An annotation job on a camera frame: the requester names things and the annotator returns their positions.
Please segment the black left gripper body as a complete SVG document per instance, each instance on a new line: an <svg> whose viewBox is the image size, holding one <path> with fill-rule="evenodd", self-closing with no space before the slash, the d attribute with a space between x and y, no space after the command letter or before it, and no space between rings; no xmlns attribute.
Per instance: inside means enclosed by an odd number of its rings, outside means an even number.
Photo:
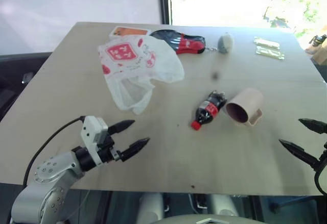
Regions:
<svg viewBox="0 0 327 224"><path fill-rule="evenodd" d="M98 155L102 163L108 163L110 161L118 161L121 159L120 151L114 148L114 140L109 133L97 143Z"/></svg>

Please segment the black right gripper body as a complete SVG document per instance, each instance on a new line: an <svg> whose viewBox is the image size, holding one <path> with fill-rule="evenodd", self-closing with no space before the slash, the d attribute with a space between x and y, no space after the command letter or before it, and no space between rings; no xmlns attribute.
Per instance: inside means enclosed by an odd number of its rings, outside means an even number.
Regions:
<svg viewBox="0 0 327 224"><path fill-rule="evenodd" d="M326 167L326 158L327 158L327 142L324 144L324 151L319 157L319 165L317 167L318 170L323 170Z"/></svg>

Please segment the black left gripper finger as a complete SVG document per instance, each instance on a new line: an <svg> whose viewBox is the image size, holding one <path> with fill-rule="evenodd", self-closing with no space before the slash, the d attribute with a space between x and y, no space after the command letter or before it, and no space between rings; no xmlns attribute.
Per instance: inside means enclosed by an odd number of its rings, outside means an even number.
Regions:
<svg viewBox="0 0 327 224"><path fill-rule="evenodd" d="M135 120L132 120L132 119L120 121L120 122L110 126L107 130L107 133L109 135L120 133L120 132L126 130L127 128L129 128L134 122L135 122Z"/></svg>
<svg viewBox="0 0 327 224"><path fill-rule="evenodd" d="M136 155L148 142L150 138L143 138L140 139L133 144L131 144L126 150L123 152L120 152L120 160L122 162L127 161L128 159L132 158L134 155Z"/></svg>

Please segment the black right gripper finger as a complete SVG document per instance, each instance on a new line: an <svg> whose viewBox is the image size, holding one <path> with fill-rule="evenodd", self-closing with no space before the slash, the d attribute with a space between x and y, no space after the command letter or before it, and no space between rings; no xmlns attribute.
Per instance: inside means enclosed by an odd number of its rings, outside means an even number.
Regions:
<svg viewBox="0 0 327 224"><path fill-rule="evenodd" d="M309 166L311 166L313 169L315 169L319 165L319 160L315 158L314 156L308 154L305 152L305 150L296 145L295 143L279 139L279 142L282 144L282 146L290 152L293 156L297 157L298 159L302 160Z"/></svg>
<svg viewBox="0 0 327 224"><path fill-rule="evenodd" d="M318 134L326 134L326 122L309 118L300 118L298 121L311 131L314 131Z"/></svg>

